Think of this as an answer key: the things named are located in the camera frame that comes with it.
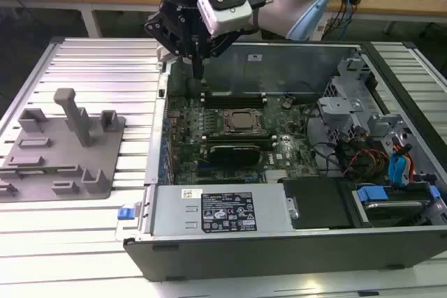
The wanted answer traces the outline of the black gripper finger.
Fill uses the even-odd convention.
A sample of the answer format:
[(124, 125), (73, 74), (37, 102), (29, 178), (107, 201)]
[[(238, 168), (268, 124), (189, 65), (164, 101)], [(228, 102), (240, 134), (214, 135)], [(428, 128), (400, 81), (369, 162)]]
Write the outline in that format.
[(194, 78), (198, 78), (198, 53), (184, 11), (164, 13), (159, 11), (147, 18), (146, 31), (170, 53), (191, 62)]
[(224, 33), (217, 37), (207, 36), (198, 42), (198, 78), (203, 77), (206, 59), (218, 57), (226, 51), (239, 37), (241, 31)]

